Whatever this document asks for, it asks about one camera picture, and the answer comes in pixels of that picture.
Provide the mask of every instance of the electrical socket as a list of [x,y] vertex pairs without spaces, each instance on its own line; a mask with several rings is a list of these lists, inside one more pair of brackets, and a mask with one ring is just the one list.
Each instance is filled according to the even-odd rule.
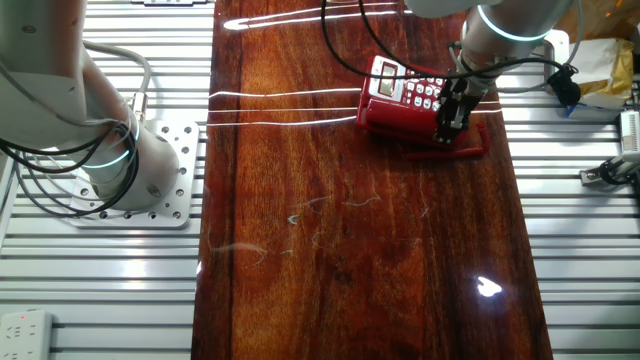
[[0,360],[47,360],[51,314],[42,310],[5,314],[0,319]]

